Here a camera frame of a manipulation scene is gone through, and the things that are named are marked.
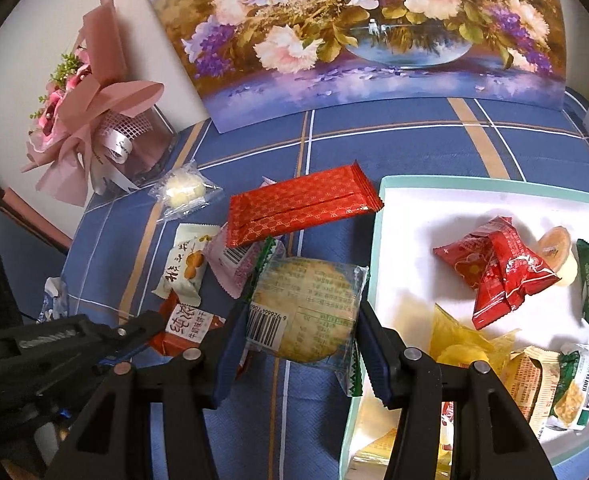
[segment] white candy wrapper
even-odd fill
[[[177,170],[165,174],[148,192],[165,208],[157,223],[182,218],[210,205],[223,196],[223,188],[208,180],[191,160]]]
[[[174,245],[153,294],[165,299],[174,290],[179,303],[199,306],[199,289],[207,266],[204,249],[218,232],[219,226],[216,225],[179,224]]]

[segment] pink flower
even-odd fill
[[[274,68],[284,74],[293,74],[315,66],[317,47],[321,43],[323,40],[314,40],[304,48],[303,41],[288,25],[273,25],[266,39],[256,44],[254,49],[264,68]]]

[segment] orange cake package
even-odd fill
[[[226,244],[238,247],[382,207],[375,188],[355,162],[233,196]]]

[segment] yellow snack wrapper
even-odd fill
[[[501,381],[541,438],[559,383],[559,354],[536,346],[513,352]]]
[[[481,332],[462,325],[435,304],[428,354],[437,363],[462,368],[467,368],[475,361],[486,361],[500,376],[510,359],[510,349],[515,343],[517,332],[518,330],[513,330],[494,339],[486,339]],[[455,440],[454,420],[454,404],[444,402],[441,406],[441,434],[435,474],[437,480],[444,480],[450,476]]]

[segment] red wafer package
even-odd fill
[[[559,281],[545,260],[521,241],[512,219],[497,216],[476,231],[433,253],[477,290],[473,325],[488,326]]]
[[[226,244],[238,247],[382,207],[355,162],[233,196]]]

